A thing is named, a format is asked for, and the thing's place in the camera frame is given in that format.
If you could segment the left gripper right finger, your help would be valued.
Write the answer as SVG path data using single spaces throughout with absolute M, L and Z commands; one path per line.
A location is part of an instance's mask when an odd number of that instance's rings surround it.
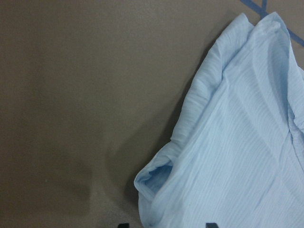
M 206 228 L 218 228 L 217 223 L 206 223 Z

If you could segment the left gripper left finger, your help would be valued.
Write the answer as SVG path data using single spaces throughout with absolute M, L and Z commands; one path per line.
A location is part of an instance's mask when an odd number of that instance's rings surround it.
M 117 228 L 130 228 L 130 224 L 129 223 L 121 223 L 117 226 Z

